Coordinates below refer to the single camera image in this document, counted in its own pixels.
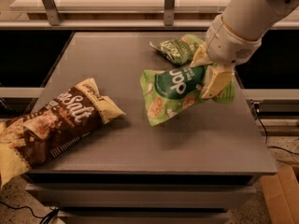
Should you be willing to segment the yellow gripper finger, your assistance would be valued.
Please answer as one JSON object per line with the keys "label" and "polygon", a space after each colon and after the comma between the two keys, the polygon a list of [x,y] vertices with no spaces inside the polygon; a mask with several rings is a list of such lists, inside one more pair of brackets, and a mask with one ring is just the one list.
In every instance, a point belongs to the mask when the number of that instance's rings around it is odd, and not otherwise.
{"label": "yellow gripper finger", "polygon": [[194,53],[191,62],[191,67],[208,65],[208,64],[212,64],[212,61],[210,60],[207,53],[206,42],[204,42],[202,45],[198,47],[197,51]]}
{"label": "yellow gripper finger", "polygon": [[218,95],[233,79],[235,72],[223,65],[209,65],[204,76],[201,98],[210,99]]}

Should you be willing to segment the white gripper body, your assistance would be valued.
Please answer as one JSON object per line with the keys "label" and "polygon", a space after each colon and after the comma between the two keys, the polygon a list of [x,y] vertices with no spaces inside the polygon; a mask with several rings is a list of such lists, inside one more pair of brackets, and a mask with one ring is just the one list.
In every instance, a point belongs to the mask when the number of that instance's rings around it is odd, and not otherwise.
{"label": "white gripper body", "polygon": [[235,67],[246,63],[262,44],[262,39],[247,40],[226,25],[218,15],[206,32],[206,53],[216,64]]}

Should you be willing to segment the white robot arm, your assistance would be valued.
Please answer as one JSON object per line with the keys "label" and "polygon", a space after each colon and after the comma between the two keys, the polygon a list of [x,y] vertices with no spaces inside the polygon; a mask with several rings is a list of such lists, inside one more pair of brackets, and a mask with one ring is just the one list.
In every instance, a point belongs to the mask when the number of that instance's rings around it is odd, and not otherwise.
{"label": "white robot arm", "polygon": [[273,25],[290,15],[299,0],[231,0],[206,31],[193,66],[207,65],[201,97],[218,95],[232,80],[235,67],[246,63]]}

